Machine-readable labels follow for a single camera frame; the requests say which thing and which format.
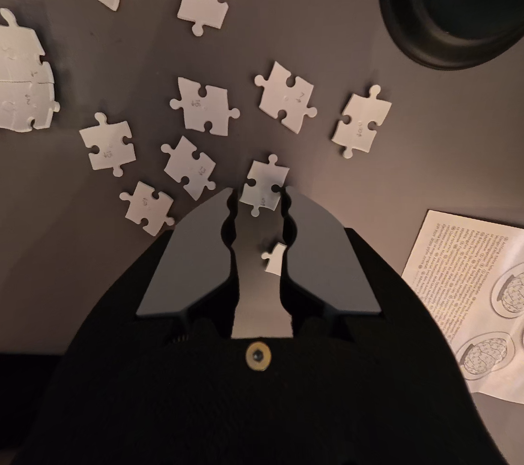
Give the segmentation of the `joined white puzzle section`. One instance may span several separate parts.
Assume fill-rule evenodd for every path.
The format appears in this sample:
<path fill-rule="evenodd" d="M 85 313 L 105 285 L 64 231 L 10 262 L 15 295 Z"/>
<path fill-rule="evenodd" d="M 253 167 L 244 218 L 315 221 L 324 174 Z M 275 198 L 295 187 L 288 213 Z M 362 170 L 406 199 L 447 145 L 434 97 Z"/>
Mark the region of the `joined white puzzle section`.
<path fill-rule="evenodd" d="M 55 79 L 36 31 L 1 8 L 1 128 L 18 133 L 49 128 L 60 110 Z"/>

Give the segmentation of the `printed instruction sheet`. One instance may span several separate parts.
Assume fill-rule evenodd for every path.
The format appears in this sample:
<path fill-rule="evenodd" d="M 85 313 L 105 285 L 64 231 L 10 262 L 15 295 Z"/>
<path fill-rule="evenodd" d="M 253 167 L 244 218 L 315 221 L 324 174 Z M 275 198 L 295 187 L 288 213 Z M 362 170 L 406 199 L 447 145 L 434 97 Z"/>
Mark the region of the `printed instruction sheet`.
<path fill-rule="evenodd" d="M 428 211 L 402 278 L 469 390 L 523 404 L 523 226 Z"/>

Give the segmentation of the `white puzzle pieces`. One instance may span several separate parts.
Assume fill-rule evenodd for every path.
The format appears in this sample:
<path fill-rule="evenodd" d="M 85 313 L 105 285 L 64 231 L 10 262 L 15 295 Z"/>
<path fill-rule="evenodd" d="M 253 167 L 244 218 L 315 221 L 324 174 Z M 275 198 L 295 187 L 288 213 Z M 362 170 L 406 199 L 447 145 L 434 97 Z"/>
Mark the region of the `white puzzle pieces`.
<path fill-rule="evenodd" d="M 141 179 L 175 196 L 174 216 L 181 218 L 199 200 L 185 185 L 164 173 L 182 136 L 199 160 L 209 156 L 216 189 L 242 187 L 252 160 L 276 154 L 291 167 L 287 178 L 320 197 L 345 225 L 354 227 L 373 247 L 383 240 L 390 211 L 365 192 L 370 175 L 324 174 L 325 134 L 364 71 L 371 32 L 379 21 L 378 0 L 225 0 L 231 13 L 222 29 L 205 28 L 200 38 L 189 22 L 176 21 L 180 0 L 125 0 L 116 13 L 116 36 L 102 36 L 84 1 L 63 0 L 72 23 L 68 38 L 70 83 L 60 80 L 68 116 L 85 127 L 88 115 L 106 112 L 128 120 L 138 161 L 128 165 L 134 187 Z"/>

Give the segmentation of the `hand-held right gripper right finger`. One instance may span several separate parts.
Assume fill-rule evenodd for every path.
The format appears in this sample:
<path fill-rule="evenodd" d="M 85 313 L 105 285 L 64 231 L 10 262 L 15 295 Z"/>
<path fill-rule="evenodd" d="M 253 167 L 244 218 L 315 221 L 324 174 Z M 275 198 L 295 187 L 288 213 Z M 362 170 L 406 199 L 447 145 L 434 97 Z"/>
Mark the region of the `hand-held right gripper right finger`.
<path fill-rule="evenodd" d="M 280 299 L 293 336 L 311 318 L 325 322 L 329 332 L 347 316 L 379 316 L 382 308 L 342 223 L 295 187 L 282 196 L 287 248 Z"/>

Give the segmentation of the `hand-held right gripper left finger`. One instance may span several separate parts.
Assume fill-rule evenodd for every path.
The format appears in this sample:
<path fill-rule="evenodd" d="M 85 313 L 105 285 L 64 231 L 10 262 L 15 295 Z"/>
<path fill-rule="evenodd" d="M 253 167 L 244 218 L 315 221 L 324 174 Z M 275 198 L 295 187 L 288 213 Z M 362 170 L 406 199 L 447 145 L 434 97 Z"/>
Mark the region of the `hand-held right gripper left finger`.
<path fill-rule="evenodd" d="M 220 337 L 231 338 L 239 303 L 232 249 L 237 213 L 237 191 L 225 188 L 180 221 L 138 307 L 139 318 L 173 318 L 180 334 L 205 318 Z"/>

